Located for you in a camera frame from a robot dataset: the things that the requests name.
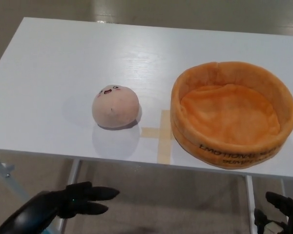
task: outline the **white table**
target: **white table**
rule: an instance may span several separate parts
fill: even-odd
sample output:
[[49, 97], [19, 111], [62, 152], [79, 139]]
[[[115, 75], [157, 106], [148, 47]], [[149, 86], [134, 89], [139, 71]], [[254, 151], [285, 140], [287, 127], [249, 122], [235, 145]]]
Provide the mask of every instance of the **white table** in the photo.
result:
[[[293, 37], [24, 18], [0, 60], [0, 150], [71, 157], [71, 182], [78, 160], [159, 165], [159, 140], [139, 137], [142, 128], [159, 128], [184, 70], [229, 60], [265, 67], [293, 95]], [[134, 128], [107, 131], [92, 119], [93, 98], [109, 84], [137, 93], [142, 115]], [[172, 167], [245, 175], [253, 222], [251, 176], [293, 179], [293, 132], [278, 155], [248, 169], [210, 166], [175, 140], [169, 161]]]

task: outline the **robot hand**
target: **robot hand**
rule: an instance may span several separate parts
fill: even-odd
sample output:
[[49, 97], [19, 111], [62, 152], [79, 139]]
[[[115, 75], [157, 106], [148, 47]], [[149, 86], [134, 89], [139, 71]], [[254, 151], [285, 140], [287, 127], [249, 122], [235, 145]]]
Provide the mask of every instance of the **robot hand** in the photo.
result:
[[94, 201], [111, 200], [118, 194], [113, 188], [92, 187], [91, 182], [68, 185], [61, 191], [41, 192], [0, 226], [0, 234], [40, 234], [56, 216], [68, 219], [77, 214], [103, 214], [108, 207]]
[[288, 223], [268, 220], [267, 216], [259, 209], [255, 209], [255, 225], [258, 234], [283, 233], [293, 234], [293, 199], [276, 193], [266, 192], [266, 200], [289, 218]]

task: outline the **round basket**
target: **round basket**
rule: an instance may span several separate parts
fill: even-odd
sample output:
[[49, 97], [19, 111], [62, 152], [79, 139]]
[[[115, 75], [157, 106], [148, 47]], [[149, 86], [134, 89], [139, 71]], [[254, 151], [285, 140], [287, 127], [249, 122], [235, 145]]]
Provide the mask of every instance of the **round basket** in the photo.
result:
[[293, 130], [293, 97], [275, 75], [244, 62], [211, 62], [184, 71], [171, 93], [179, 144], [224, 169], [275, 156]]

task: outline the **plush toy mouth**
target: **plush toy mouth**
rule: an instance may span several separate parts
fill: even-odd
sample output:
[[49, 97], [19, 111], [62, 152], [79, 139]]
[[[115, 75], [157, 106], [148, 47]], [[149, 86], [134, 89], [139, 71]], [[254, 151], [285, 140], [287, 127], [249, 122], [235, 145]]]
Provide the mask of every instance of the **plush toy mouth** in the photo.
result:
[[104, 94], [109, 94], [110, 92], [112, 92], [111, 89], [104, 91]]

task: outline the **floor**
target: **floor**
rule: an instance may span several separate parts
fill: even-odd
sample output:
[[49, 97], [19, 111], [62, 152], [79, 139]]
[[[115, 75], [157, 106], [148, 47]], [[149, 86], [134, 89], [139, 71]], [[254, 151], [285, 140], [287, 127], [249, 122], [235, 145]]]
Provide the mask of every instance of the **floor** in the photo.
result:
[[[0, 0], [0, 57], [23, 17], [104, 21], [162, 27], [293, 36], [293, 1], [285, 0]], [[72, 161], [0, 152], [13, 176], [34, 195], [65, 186]], [[83, 162], [79, 181], [118, 188], [104, 215], [68, 221], [67, 234], [244, 234], [249, 232], [243, 177], [135, 164]], [[280, 181], [254, 179], [255, 200], [271, 218], [284, 220], [265, 201]], [[0, 224], [22, 202], [0, 184]]]

